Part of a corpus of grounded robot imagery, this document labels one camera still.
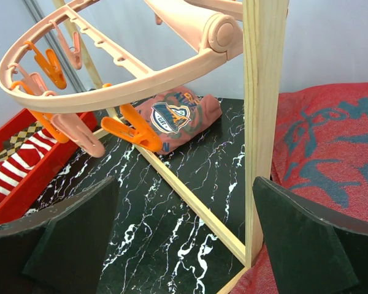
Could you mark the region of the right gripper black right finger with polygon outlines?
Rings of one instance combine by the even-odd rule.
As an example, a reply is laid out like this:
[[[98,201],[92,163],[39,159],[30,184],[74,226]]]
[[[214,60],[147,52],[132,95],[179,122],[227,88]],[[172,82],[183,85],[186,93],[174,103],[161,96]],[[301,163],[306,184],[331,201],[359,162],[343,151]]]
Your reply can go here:
[[[253,196],[279,293],[368,293],[368,222],[260,176]]]

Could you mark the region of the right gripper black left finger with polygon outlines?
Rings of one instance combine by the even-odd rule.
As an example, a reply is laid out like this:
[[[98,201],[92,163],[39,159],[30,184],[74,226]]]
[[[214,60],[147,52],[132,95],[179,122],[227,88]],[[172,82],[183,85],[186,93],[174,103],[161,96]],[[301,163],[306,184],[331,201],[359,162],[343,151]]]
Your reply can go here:
[[[108,177],[0,225],[0,293],[96,293],[119,183]]]

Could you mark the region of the red white striped sock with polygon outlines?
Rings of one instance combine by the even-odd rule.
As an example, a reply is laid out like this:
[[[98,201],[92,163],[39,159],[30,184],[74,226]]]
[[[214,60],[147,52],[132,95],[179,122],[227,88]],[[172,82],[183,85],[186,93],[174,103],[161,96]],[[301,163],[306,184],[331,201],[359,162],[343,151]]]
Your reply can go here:
[[[51,134],[42,129],[29,137],[17,152],[0,162],[0,203],[56,143]]]

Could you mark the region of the orange clothespin front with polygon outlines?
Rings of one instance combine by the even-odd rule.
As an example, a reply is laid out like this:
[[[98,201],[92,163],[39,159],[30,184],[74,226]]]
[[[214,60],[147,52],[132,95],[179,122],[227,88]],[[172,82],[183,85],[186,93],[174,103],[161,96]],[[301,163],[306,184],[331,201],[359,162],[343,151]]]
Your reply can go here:
[[[101,127],[105,131],[149,151],[162,150],[163,143],[159,136],[131,104],[120,105],[120,111],[130,125],[111,117],[103,117]]]

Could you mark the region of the pink round clip hanger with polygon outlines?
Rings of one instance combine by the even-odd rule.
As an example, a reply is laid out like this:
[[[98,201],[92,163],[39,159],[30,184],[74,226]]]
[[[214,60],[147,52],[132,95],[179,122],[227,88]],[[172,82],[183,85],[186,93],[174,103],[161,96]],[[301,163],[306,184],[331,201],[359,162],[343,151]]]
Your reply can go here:
[[[0,62],[0,87],[20,105],[44,113],[81,113],[116,107],[189,83],[220,67],[243,52],[243,4],[235,1],[147,1],[162,21],[178,34],[197,55],[161,70],[152,70],[123,47],[106,37],[79,15],[93,1],[71,1],[26,31]],[[26,54],[27,41],[37,41],[53,22],[69,20],[105,50],[113,63],[124,67],[134,79],[94,91],[62,96],[33,96],[11,90],[13,64]]]

